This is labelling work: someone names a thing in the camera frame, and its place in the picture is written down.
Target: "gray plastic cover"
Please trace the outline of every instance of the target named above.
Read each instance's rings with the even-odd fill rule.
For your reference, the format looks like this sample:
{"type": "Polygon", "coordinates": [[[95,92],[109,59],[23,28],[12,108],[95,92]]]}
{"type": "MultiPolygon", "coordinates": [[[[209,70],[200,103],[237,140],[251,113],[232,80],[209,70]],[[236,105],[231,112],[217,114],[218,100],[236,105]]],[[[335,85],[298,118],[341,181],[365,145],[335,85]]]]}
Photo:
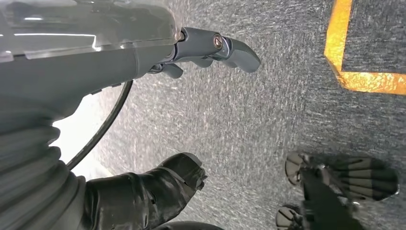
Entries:
{"type": "Polygon", "coordinates": [[[172,45],[181,30],[165,0],[0,0],[0,12],[0,62],[172,45]]]}

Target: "gray carpet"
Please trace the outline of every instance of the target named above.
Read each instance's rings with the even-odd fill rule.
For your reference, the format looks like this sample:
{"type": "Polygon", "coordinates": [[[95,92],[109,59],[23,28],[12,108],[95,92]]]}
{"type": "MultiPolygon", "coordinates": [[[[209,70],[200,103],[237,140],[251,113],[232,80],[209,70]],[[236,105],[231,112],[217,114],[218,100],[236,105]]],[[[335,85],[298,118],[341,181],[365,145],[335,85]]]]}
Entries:
{"type": "MultiPolygon", "coordinates": [[[[384,22],[391,20],[392,11],[374,8],[363,13],[359,7],[368,6],[368,1],[362,2],[352,14],[345,68],[404,68],[404,62],[397,62],[404,58],[399,57],[404,56],[399,51],[403,43],[378,44],[382,33],[375,32],[380,27],[360,23],[374,15],[386,17],[384,22]],[[364,43],[369,34],[377,37],[364,43]],[[364,36],[364,41],[360,43],[357,36],[364,36]],[[377,47],[374,57],[383,52],[385,58],[365,55],[372,44],[377,47]]],[[[385,2],[397,8],[397,16],[405,16],[404,6],[397,7],[395,1],[374,2],[385,2]]],[[[398,169],[404,185],[406,98],[350,92],[339,86],[323,57],[332,0],[175,0],[171,4],[182,12],[187,26],[245,41],[263,64],[255,74],[218,63],[208,69],[184,64],[185,74],[179,80],[164,75],[137,80],[124,110],[97,147],[101,154],[96,158],[109,170],[144,172],[179,151],[195,153],[204,161],[209,178],[178,219],[227,230],[276,229],[277,209],[299,204],[301,191],[288,184],[282,166],[293,151],[375,156],[398,169]]],[[[386,25],[387,38],[396,25],[386,25]]],[[[394,37],[404,41],[402,30],[400,37],[394,37]]],[[[105,113],[119,90],[104,96],[105,113]]],[[[359,218],[371,230],[402,229],[405,199],[401,191],[384,202],[366,204],[359,218]]]]}

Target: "metal bolt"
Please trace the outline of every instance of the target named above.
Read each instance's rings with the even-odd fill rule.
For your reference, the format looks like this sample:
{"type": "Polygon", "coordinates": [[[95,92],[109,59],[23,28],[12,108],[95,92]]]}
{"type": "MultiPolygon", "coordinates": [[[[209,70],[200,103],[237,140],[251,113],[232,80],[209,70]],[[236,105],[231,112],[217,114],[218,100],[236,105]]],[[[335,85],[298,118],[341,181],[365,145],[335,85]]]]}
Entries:
{"type": "Polygon", "coordinates": [[[213,44],[215,46],[216,49],[221,49],[223,48],[223,38],[221,37],[221,35],[216,34],[213,38],[213,44]]]}
{"type": "Polygon", "coordinates": [[[181,32],[179,41],[181,42],[181,41],[184,41],[185,39],[186,39],[185,34],[183,32],[181,32]]]}

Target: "yellow tape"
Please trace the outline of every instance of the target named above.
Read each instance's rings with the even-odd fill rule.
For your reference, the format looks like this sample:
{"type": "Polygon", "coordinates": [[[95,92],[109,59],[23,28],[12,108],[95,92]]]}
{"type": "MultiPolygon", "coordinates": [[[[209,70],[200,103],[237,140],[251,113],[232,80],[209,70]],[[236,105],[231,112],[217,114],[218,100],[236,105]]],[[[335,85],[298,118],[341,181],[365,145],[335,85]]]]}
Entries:
{"type": "Polygon", "coordinates": [[[406,74],[342,71],[351,5],[352,0],[336,0],[327,29],[324,55],[338,81],[349,90],[406,95],[406,74]]]}

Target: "black cable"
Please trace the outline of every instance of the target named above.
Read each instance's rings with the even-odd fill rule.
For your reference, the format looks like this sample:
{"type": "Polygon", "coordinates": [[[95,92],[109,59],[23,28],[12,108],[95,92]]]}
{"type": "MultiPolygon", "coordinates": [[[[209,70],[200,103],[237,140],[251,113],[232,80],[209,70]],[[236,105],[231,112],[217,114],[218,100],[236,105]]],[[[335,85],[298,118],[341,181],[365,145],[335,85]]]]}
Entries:
{"type": "Polygon", "coordinates": [[[90,139],[90,141],[74,156],[68,163],[68,169],[72,170],[76,165],[78,165],[88,153],[97,145],[101,138],[106,134],[107,130],[112,126],[113,122],[117,118],[121,109],[127,100],[128,94],[130,93],[131,87],[133,86],[133,81],[128,81],[124,84],[121,90],[120,96],[114,105],[113,110],[110,112],[109,116],[97,130],[96,134],[90,139]]]}

